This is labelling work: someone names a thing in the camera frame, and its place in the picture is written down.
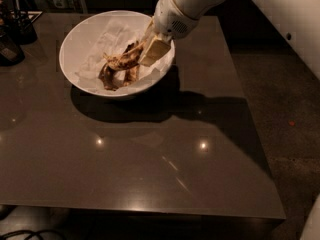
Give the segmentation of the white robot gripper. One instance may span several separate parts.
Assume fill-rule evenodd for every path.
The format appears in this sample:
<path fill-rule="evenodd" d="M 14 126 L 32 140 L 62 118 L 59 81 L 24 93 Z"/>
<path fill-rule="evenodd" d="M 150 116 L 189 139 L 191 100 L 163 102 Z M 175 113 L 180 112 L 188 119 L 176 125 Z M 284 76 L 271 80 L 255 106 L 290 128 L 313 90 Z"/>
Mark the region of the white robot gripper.
<path fill-rule="evenodd" d="M 159 0 L 144 35 L 143 52 L 139 58 L 140 65 L 150 67 L 171 49 L 171 38 L 155 34 L 155 30 L 173 39 L 186 37 L 197 25 L 198 19 L 187 16 L 178 7 L 175 0 Z"/>

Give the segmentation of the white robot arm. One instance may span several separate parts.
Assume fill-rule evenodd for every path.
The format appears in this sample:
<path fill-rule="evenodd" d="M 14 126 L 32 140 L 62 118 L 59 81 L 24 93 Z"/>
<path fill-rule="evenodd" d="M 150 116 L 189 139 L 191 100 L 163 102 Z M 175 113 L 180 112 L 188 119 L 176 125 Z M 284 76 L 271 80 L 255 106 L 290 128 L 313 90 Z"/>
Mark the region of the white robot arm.
<path fill-rule="evenodd" d="M 266 240 L 319 240 L 319 0 L 158 0 L 152 31 L 219 18 L 287 220 Z"/>

